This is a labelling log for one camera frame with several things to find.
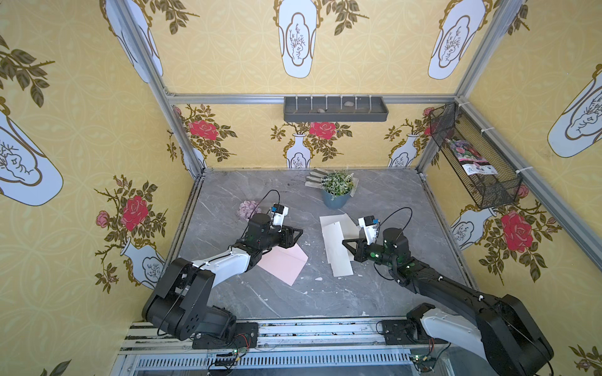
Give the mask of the lined letter paper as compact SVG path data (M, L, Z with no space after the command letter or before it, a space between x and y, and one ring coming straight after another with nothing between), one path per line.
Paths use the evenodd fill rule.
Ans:
M347 277L354 274L349 254L343 245L343 230L340 222L322 227L325 251L334 277Z

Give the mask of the pink envelope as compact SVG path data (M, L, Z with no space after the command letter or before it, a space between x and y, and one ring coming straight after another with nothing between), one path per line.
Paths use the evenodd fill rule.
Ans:
M274 247L264 254L257 266L288 286L293 286L308 261L298 244L291 248Z

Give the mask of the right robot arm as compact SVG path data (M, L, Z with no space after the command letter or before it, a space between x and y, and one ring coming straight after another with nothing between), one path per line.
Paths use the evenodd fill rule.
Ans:
M535 375L551 365L553 348L522 301L512 295L485 294L437 272L412 256L398 228L383 232L382 244L367 238L344 240L355 261L389 267L399 286L453 311L443 317L433 308L420 317L423 330L487 360L498 375Z

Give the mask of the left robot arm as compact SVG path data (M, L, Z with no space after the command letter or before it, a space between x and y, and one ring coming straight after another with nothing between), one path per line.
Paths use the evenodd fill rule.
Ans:
M229 343L236 316L209 306L211 291L220 283L250 271L273 248L292 248L304 234L283 224L284 216L252 215L241 238L225 252L203 260L177 258L169 264L142 310L142 318L158 333L180 341L193 335Z

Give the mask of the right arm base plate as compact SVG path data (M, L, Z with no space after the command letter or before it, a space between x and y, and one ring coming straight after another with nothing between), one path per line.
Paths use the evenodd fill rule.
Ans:
M388 346L423 344L419 326L410 319L385 320L376 324L377 332Z

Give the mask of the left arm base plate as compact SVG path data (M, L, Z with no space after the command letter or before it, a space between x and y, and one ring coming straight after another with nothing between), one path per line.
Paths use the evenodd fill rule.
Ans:
M224 337L197 334L194 337L193 349L255 349L259 338L257 322L237 322L227 329Z

